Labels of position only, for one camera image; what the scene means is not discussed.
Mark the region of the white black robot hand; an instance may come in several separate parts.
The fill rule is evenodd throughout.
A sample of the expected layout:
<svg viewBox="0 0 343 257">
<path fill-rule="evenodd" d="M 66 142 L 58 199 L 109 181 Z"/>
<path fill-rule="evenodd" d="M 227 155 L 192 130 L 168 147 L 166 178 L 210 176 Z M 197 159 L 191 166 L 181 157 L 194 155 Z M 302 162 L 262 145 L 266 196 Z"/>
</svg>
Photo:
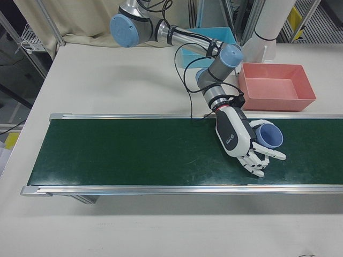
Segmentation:
<svg viewBox="0 0 343 257">
<path fill-rule="evenodd" d="M 215 115 L 215 130 L 225 152 L 251 174 L 263 177 L 270 157 L 286 159 L 284 153 L 275 150 L 282 145 L 283 135 L 272 122 L 249 121 L 240 108 L 228 105 L 217 108 Z"/>
</svg>

